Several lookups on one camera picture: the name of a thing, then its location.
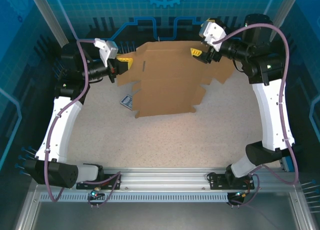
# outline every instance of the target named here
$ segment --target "cardboard flap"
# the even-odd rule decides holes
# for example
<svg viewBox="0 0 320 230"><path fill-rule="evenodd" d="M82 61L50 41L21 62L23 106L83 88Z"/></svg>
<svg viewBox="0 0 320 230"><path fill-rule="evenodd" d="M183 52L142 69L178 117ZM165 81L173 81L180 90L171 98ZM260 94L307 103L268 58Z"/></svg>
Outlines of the cardboard flap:
<svg viewBox="0 0 320 230"><path fill-rule="evenodd" d="M202 78L201 84L210 85L212 82L211 78Z"/></svg>
<svg viewBox="0 0 320 230"><path fill-rule="evenodd" d="M204 69L203 76L206 78L215 78L221 84L233 74L235 67L232 60L222 57L220 62L212 61L211 64L207 64L209 68Z"/></svg>
<svg viewBox="0 0 320 230"><path fill-rule="evenodd" d="M143 116L195 112L212 78L224 83L233 73L231 60L204 64L191 55L191 48L208 51L199 41L158 41L138 47L136 52L119 55L133 58L131 68L117 76L118 85L137 82L132 91L132 110Z"/></svg>
<svg viewBox="0 0 320 230"><path fill-rule="evenodd" d="M198 88L196 89L196 91L194 93L193 99L191 101L191 105L201 104L202 99L205 94L206 94L206 90L203 87L198 86Z"/></svg>
<svg viewBox="0 0 320 230"><path fill-rule="evenodd" d="M135 93L132 97L132 110L139 110L141 106L142 91Z"/></svg>
<svg viewBox="0 0 320 230"><path fill-rule="evenodd" d="M140 90L141 89L141 81L138 82L138 83L135 83L133 86L132 86L132 92L136 92L137 90Z"/></svg>

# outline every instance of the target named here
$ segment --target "beige speckled floor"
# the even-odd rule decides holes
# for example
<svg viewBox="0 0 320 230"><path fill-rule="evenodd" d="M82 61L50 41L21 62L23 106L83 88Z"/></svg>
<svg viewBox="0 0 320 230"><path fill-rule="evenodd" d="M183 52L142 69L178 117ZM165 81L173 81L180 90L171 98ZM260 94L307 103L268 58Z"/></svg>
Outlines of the beige speckled floor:
<svg viewBox="0 0 320 230"><path fill-rule="evenodd" d="M196 113L141 117L120 105L132 85L93 84L72 131L68 161L104 167L226 167L262 139L258 103L237 71L213 80ZM272 163L278 167L279 162Z"/></svg>

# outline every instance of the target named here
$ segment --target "flattened cardboard box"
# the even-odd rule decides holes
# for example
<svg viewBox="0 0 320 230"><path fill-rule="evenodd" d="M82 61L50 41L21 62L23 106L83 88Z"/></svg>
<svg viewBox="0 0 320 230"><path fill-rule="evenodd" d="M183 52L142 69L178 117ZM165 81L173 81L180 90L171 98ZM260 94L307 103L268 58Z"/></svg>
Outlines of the flattened cardboard box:
<svg viewBox="0 0 320 230"><path fill-rule="evenodd" d="M143 116L195 112L213 78L224 83L233 73L230 59L204 64L191 55L190 48L207 51L199 41L147 42L136 52L118 57L133 58L131 68L117 76L118 86L133 85L132 110Z"/></svg>

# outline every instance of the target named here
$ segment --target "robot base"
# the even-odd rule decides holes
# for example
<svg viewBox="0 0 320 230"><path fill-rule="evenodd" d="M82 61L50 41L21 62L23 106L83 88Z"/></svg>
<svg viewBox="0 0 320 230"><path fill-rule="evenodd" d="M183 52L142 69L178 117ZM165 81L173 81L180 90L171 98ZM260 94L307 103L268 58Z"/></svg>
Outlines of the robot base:
<svg viewBox="0 0 320 230"><path fill-rule="evenodd" d="M103 180L108 179L112 176L113 176L113 174L104 174L104 177L99 181L103 181ZM99 187L101 190L111 190L113 188L113 186L115 185L116 180L117 180L117 178L113 178L109 182L106 182L104 184L97 184L97 185L92 185L92 184L88 185L85 183L77 183L76 189L77 190L92 190L96 187ZM120 183L121 183L121 176L119 177L118 183L116 184L114 190L120 189Z"/></svg>
<svg viewBox="0 0 320 230"><path fill-rule="evenodd" d="M244 176L242 178L236 178L232 173L231 165L226 168L225 174L209 173L206 178L210 182L211 190L255 189L252 177Z"/></svg>

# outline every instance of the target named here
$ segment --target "blue wall panel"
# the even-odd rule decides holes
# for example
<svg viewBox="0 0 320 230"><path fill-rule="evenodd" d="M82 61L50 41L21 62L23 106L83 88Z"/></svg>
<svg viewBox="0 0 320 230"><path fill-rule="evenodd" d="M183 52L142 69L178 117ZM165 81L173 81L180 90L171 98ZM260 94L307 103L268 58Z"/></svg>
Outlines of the blue wall panel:
<svg viewBox="0 0 320 230"><path fill-rule="evenodd" d="M291 51L286 103L295 142L302 147L296 154L302 182L320 181L320 103L315 102L320 96L318 10L315 0L296 0L281 27Z"/></svg>
<svg viewBox="0 0 320 230"><path fill-rule="evenodd" d="M234 27L243 24L249 13L263 13L270 0L175 0L163 2L161 0L61 0L62 4L80 38L87 37L88 33L97 26L120 28L131 18L152 16L158 19L157 28L172 28L170 19L173 17L192 16L198 21L209 17L220 16L228 25ZM71 32L56 0L48 0L58 21L68 38ZM273 18L282 0L273 0L268 15Z"/></svg>
<svg viewBox="0 0 320 230"><path fill-rule="evenodd" d="M33 5L33 0L0 0L0 60L4 56Z"/></svg>

